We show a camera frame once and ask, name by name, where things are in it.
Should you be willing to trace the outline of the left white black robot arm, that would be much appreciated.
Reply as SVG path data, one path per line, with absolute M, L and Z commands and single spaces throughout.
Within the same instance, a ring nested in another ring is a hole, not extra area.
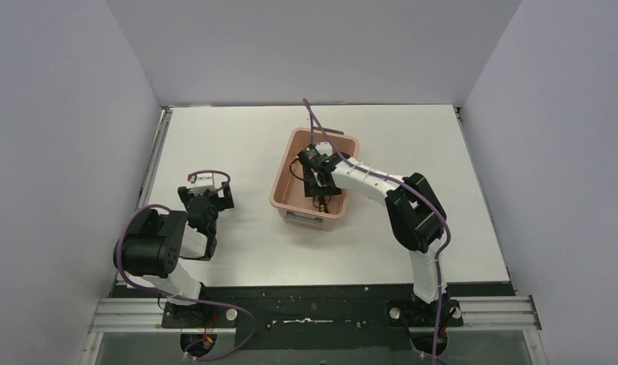
M 212 259 L 219 213 L 233 208 L 234 201 L 228 182 L 218 188 L 209 183 L 180 186 L 177 194 L 183 210 L 161 214 L 148 208 L 138 213 L 113 260 L 117 268 L 146 280 L 166 298 L 164 328 L 201 328 L 212 323 L 216 310 L 207 302 L 205 285 L 180 259 Z

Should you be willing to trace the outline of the black yellow handled screwdriver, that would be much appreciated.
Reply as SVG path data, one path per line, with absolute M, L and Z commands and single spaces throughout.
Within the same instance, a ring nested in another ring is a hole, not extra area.
M 314 207 L 322 213 L 326 213 L 328 214 L 328 204 L 330 202 L 331 197 L 326 195 L 322 195 L 322 196 L 317 196 L 313 198 L 313 205 Z

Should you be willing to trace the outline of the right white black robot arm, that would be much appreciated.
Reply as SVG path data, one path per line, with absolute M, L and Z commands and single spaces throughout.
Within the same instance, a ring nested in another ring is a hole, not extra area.
M 440 263 L 451 233 L 447 214 L 425 176 L 385 173 L 346 154 L 301 157 L 299 163 L 308 196 L 349 190 L 386 208 L 395 239 L 410 254 L 417 312 L 425 326 L 444 327 L 459 312 L 449 302 Z

